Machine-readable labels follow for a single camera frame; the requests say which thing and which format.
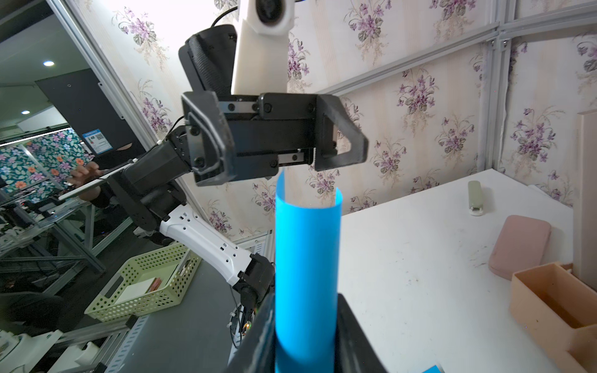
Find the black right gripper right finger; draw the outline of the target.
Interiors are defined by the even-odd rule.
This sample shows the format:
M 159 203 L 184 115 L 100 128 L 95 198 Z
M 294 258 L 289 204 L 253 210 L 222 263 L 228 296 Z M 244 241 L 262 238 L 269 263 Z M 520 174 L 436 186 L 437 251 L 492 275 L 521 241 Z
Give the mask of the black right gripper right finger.
M 334 354 L 335 372 L 387 372 L 342 294 L 337 300 Z

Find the blue square paper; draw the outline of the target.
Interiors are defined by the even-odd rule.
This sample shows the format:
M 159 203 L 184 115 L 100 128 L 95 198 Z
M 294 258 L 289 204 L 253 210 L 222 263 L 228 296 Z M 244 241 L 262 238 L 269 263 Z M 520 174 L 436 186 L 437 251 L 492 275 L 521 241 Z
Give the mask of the blue square paper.
M 327 208 L 275 200 L 275 371 L 334 371 L 343 196 Z
M 434 366 L 426 369 L 425 371 L 423 371 L 423 373 L 443 373 L 443 370 L 440 366 L 434 365 Z

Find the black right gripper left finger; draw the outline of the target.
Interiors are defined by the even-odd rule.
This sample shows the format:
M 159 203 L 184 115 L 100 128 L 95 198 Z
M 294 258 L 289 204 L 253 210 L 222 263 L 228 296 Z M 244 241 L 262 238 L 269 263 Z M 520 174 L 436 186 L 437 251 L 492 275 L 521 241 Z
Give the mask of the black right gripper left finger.
M 275 372 L 275 295 L 267 295 L 252 329 L 225 369 L 229 372 Z

